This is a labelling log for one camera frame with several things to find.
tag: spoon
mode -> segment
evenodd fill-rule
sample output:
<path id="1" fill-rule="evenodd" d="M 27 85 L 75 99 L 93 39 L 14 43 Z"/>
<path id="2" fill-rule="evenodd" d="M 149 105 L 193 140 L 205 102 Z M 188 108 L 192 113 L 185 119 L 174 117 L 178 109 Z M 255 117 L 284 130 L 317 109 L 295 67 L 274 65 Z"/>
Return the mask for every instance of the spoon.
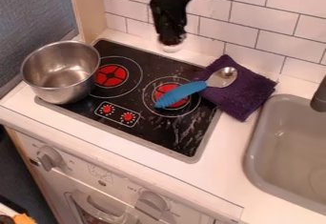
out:
<path id="1" fill-rule="evenodd" d="M 227 88 L 237 78 L 237 69 L 225 67 L 216 71 L 207 81 L 197 81 L 181 85 L 172 91 L 166 92 L 160 97 L 155 107 L 158 109 L 167 108 L 179 100 L 188 97 L 196 92 L 201 92 L 207 87 Z"/>

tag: gray sink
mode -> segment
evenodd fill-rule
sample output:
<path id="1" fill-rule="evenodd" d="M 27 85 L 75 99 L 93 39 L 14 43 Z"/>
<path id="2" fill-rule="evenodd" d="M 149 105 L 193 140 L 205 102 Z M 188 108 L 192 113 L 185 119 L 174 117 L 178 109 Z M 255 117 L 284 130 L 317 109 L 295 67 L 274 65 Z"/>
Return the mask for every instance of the gray sink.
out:
<path id="1" fill-rule="evenodd" d="M 244 171 L 260 190 L 326 215 L 326 113 L 309 103 L 287 94 L 266 102 Z"/>

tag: stainless steel bowl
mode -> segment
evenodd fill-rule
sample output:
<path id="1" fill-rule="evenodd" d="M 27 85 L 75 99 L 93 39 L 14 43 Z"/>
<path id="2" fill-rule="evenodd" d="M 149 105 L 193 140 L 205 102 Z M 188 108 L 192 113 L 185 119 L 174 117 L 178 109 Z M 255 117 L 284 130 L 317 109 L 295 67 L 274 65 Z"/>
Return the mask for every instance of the stainless steel bowl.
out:
<path id="1" fill-rule="evenodd" d="M 36 95 L 52 104 L 67 104 L 90 94 L 100 56 L 92 46 L 63 41 L 32 52 L 20 72 Z"/>

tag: purple cloth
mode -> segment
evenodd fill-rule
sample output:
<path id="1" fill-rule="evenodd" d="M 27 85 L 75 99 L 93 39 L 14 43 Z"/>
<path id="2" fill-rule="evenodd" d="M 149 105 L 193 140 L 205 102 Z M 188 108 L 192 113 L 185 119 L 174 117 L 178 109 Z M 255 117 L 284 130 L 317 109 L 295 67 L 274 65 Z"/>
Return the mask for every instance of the purple cloth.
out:
<path id="1" fill-rule="evenodd" d="M 233 84 L 224 89 L 208 87 L 200 95 L 232 117 L 245 121 L 275 91 L 276 82 L 240 66 L 226 54 L 215 60 L 195 80 L 206 81 L 214 72 L 225 67 L 234 67 L 238 71 Z"/>

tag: toy stove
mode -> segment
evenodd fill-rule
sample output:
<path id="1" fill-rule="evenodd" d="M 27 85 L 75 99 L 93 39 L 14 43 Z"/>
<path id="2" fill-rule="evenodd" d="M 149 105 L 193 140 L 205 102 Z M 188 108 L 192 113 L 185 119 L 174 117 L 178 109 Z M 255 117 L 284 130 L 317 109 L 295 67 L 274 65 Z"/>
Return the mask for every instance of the toy stove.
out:
<path id="1" fill-rule="evenodd" d="M 99 40 L 94 47 L 101 55 L 95 89 L 83 100 L 61 108 L 185 161 L 202 152 L 211 121 L 219 116 L 214 104 L 194 94 L 166 109 L 154 107 L 163 93 L 190 82 L 202 68 L 107 40 Z"/>

